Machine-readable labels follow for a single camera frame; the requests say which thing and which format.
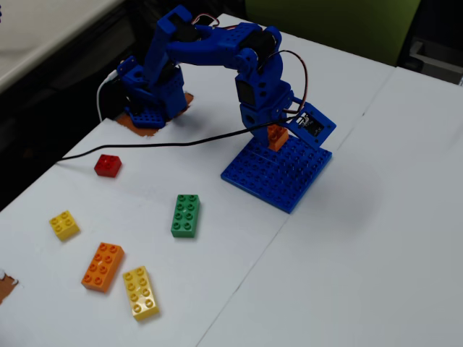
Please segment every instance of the table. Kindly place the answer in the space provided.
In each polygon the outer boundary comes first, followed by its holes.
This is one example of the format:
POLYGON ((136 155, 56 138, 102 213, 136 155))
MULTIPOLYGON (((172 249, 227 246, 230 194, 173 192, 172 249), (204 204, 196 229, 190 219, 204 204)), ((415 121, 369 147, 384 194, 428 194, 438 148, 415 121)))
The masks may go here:
MULTIPOLYGON (((221 16, 223 25, 237 22, 221 16)), ((338 124, 326 147, 335 151, 393 72, 316 43, 284 35, 310 72, 309 101, 338 124)), ((284 79, 302 94, 302 67, 284 56, 284 79)), ((107 143, 190 141, 242 129, 236 72, 183 65, 184 89, 195 96, 184 115, 152 138, 105 120, 69 153, 107 143)), ((0 307, 2 346, 196 346, 281 227, 292 219, 220 179, 245 146, 246 134, 185 148, 104 150, 123 162, 116 179, 93 173, 100 153, 55 165, 0 213, 0 267, 20 281, 0 307), (196 239, 170 233, 177 194, 199 194, 196 239), (80 234, 61 243, 48 220, 69 210, 80 234), (108 295, 80 281, 99 242, 126 257, 108 295), (161 314, 137 323, 121 274, 144 265, 161 314)), ((323 177, 331 171, 328 167, 323 177)), ((302 201, 318 199, 309 190, 302 201)))
POLYGON ((0 93, 123 0, 3 0, 0 93))
POLYGON ((460 346, 462 110, 396 69, 199 347, 460 346))

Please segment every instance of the blue robotic arm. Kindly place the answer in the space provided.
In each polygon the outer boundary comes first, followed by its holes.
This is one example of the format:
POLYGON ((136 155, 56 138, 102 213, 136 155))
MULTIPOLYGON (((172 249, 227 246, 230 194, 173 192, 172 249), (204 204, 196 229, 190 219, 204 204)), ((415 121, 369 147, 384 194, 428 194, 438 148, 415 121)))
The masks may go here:
MULTIPOLYGON (((247 127, 285 119, 293 103, 300 104, 289 83, 281 80, 283 62, 278 53, 281 33, 275 27, 240 23, 233 28, 191 24, 192 15, 178 6, 161 18, 145 66, 134 57, 122 62, 117 72, 131 107, 135 126, 163 127, 166 120, 186 109, 182 70, 178 63, 219 65, 235 69, 242 122, 247 127)), ((309 103, 300 117, 281 123, 312 148, 319 148, 336 125, 309 103)), ((266 127, 252 134, 268 147, 266 127)))

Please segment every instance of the blue lego baseplate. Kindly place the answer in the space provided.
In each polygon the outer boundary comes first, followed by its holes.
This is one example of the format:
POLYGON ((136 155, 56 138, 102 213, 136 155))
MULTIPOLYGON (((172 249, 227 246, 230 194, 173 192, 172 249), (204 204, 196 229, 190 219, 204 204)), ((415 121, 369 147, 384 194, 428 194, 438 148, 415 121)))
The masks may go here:
POLYGON ((221 178, 291 213, 331 155, 321 148, 312 149, 294 136, 289 136, 278 152, 269 150, 253 137, 221 178))
POLYGON ((162 113, 153 107, 146 106, 139 114, 133 114, 128 107, 125 108, 125 111, 137 128, 162 129, 166 126, 162 113))

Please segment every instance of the orange block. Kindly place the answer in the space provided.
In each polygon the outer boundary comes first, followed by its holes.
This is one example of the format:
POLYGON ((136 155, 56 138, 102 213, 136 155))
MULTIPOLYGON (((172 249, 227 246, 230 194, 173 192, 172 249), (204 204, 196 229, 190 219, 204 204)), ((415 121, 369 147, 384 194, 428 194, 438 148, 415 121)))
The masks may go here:
POLYGON ((106 293, 123 256, 120 246, 101 242, 82 280, 84 287, 106 293))
POLYGON ((289 139, 288 129, 276 124, 267 127, 268 131, 268 148, 278 152, 289 139))

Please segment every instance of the black cable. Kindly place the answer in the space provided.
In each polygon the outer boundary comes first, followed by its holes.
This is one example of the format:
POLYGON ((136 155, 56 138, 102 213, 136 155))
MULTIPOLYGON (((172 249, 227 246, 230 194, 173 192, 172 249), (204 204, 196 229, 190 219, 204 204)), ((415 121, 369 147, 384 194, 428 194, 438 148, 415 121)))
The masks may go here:
POLYGON ((225 139, 227 137, 232 137, 232 136, 236 136, 236 135, 245 134, 247 132, 252 132, 254 130, 257 130, 257 129, 260 129, 260 128, 263 128, 263 127, 269 127, 270 125, 286 123, 287 121, 290 121, 291 119, 299 118, 299 117, 300 117, 300 115, 296 115, 296 116, 291 116, 291 117, 287 117, 287 118, 277 119, 276 121, 269 121, 267 123, 255 125, 253 127, 247 128, 247 129, 238 130, 237 132, 229 132, 227 134, 208 137, 206 139, 192 141, 192 142, 147 143, 147 144, 144 144, 144 145, 102 145, 102 146, 95 147, 92 150, 88 150, 87 152, 84 152, 84 153, 81 153, 81 154, 71 155, 70 157, 61 158, 61 159, 57 160, 56 162, 58 163, 58 162, 63 161, 63 160, 80 158, 80 157, 83 157, 85 155, 96 152, 97 150, 102 150, 104 148, 189 147, 189 146, 194 146, 194 145, 200 145, 202 143, 206 143, 206 142, 210 142, 210 141, 216 141, 216 140, 225 139))

